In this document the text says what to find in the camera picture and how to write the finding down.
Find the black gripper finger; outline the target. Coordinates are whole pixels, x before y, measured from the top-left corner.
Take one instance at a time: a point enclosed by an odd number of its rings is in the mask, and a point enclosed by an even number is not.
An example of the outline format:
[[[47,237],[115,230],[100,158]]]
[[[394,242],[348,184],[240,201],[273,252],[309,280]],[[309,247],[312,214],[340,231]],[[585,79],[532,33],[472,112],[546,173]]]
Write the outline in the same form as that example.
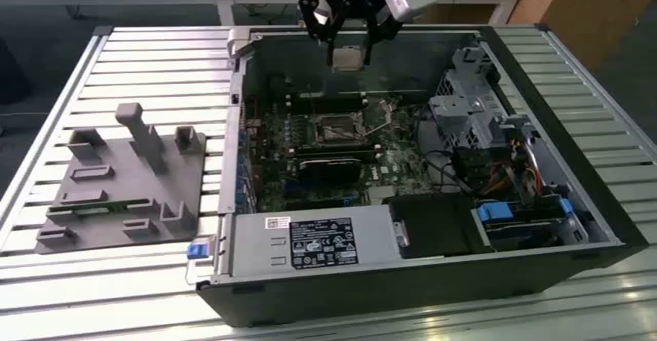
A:
[[[314,15],[321,1],[329,6],[329,14],[324,23]],[[342,27],[342,13],[340,12],[341,0],[298,0],[302,21],[308,35],[318,42],[326,43],[326,65],[333,64],[333,50],[337,32]]]
[[[392,40],[401,29],[402,23],[396,20],[385,0],[344,0],[346,19],[360,20],[365,24],[362,63],[370,63],[373,45]]]

